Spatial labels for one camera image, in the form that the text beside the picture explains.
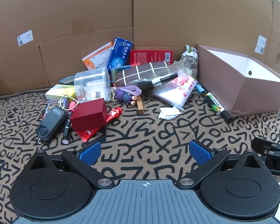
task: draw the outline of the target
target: maroon box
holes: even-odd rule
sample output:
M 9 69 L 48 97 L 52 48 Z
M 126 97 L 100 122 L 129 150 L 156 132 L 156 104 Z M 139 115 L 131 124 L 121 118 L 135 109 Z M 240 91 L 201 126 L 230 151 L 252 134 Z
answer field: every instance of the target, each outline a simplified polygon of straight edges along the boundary
M 78 104 L 70 121 L 75 132 L 106 126 L 107 108 L 104 99 Z

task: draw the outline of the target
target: white label sticker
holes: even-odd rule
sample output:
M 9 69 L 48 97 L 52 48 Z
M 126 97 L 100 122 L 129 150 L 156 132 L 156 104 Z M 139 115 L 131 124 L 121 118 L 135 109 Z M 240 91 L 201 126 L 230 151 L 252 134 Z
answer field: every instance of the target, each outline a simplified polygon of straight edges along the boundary
M 19 46 L 26 44 L 33 40 L 32 30 L 27 31 L 26 33 L 21 34 L 18 36 L 18 44 Z
M 266 43 L 267 39 L 261 35 L 258 36 L 258 41 L 257 41 L 257 45 L 255 47 L 255 52 L 256 53 L 260 53 L 263 55 L 263 52 L 265 50 L 265 43 Z

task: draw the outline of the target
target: wooden block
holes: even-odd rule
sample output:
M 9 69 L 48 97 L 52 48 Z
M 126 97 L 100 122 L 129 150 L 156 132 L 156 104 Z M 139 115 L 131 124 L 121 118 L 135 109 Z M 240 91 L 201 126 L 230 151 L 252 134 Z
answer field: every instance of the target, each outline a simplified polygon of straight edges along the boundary
M 137 107 L 139 114 L 144 114 L 144 106 L 141 96 L 137 96 Z

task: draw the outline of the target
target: purple wrist strap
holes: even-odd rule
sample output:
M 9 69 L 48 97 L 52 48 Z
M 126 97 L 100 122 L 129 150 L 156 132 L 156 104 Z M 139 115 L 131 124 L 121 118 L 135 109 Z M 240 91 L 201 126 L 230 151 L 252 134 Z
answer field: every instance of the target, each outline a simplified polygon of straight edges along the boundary
M 142 91 L 140 88 L 138 88 L 137 86 L 135 85 L 132 85 L 132 86 L 126 86 L 126 87 L 116 87 L 117 90 L 121 90 L 121 91 L 124 91 L 126 93 L 129 93 L 133 96 L 139 96 Z

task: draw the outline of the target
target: silver pivot bolt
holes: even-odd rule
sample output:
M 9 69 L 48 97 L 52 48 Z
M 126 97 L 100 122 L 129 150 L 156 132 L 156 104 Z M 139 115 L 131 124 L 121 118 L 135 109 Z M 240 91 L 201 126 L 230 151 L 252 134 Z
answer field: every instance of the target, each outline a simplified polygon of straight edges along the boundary
M 193 179 L 189 179 L 189 178 L 183 178 L 179 181 L 179 183 L 181 185 L 185 185 L 185 186 L 189 186 L 189 185 L 192 185 L 194 183 L 194 180 Z
M 112 184 L 112 180 L 110 180 L 110 179 L 100 179 L 98 181 L 98 185 L 100 185 L 100 186 L 108 186 L 110 184 Z

